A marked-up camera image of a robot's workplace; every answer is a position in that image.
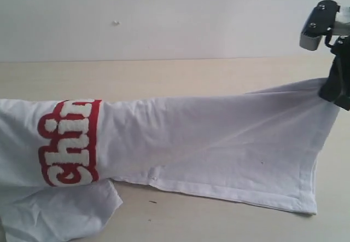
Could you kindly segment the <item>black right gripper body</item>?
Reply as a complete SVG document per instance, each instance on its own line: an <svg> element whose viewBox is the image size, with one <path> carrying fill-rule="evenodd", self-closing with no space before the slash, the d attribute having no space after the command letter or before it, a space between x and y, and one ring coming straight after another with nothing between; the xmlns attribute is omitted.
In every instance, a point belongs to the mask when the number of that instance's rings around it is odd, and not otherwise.
<svg viewBox="0 0 350 242"><path fill-rule="evenodd" d="M339 36L333 44L326 38L330 52L335 55L326 86L330 89L349 89L349 36Z"/></svg>

